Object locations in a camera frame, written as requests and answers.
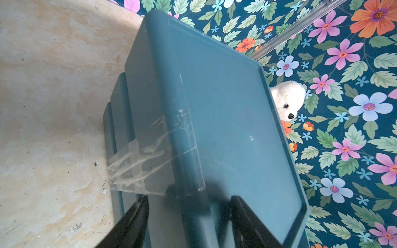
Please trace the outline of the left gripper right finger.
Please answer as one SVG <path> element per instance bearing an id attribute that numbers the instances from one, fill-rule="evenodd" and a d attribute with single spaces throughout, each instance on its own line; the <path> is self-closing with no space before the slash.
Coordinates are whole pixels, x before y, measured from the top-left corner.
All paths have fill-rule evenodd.
<path id="1" fill-rule="evenodd" d="M 283 248 L 240 196 L 231 197 L 230 207 L 235 247 Z"/>

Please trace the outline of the teal plastic drawer cabinet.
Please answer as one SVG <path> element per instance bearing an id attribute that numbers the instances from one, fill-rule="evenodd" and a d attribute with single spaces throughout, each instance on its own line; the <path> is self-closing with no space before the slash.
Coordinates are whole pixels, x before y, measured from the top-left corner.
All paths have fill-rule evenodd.
<path id="1" fill-rule="evenodd" d="M 109 175 L 115 224 L 147 196 L 143 248 L 236 248 L 236 195 L 283 248 L 307 248 L 310 207 L 262 65 L 153 10 L 104 109 L 107 159 L 178 109 L 190 112 L 206 188 L 187 197 L 134 194 L 113 190 Z"/>

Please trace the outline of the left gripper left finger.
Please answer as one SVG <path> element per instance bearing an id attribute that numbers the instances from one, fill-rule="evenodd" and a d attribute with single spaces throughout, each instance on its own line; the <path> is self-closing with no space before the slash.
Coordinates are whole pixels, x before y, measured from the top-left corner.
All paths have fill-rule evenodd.
<path id="1" fill-rule="evenodd" d="M 148 197 L 139 198 L 96 248 L 142 248 L 149 217 Z"/>

